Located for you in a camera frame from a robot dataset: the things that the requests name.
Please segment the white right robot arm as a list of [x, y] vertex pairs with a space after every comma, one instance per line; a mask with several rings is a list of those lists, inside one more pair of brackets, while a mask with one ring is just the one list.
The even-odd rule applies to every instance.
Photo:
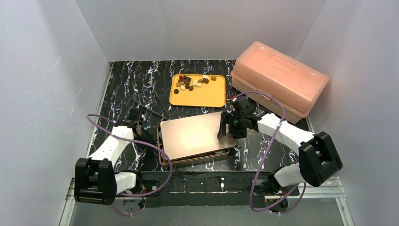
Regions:
[[257, 109], [247, 97], [233, 101], [232, 105], [232, 112], [221, 113], [218, 138], [227, 134], [234, 139], [246, 138], [247, 129], [252, 129], [273, 137], [298, 155], [297, 164], [281, 167], [268, 176], [263, 183], [266, 189], [278, 191], [300, 183], [319, 187], [342, 169], [334, 142], [326, 132], [314, 134], [299, 129], [273, 113]]

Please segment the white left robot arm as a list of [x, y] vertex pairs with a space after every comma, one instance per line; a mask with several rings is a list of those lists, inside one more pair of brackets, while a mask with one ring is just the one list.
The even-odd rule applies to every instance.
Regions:
[[117, 195], [141, 190], [143, 176], [137, 170], [115, 172], [114, 166], [131, 139], [151, 142], [154, 137], [143, 129], [143, 108], [132, 110], [112, 128], [112, 134], [88, 158], [75, 164], [74, 199], [77, 202], [111, 205]]

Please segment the rose gold box lid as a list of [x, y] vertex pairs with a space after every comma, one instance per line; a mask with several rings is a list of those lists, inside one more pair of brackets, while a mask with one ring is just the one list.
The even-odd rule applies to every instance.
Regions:
[[232, 135], [218, 138], [221, 112], [163, 121], [160, 132], [163, 150], [170, 160], [214, 153], [236, 145]]

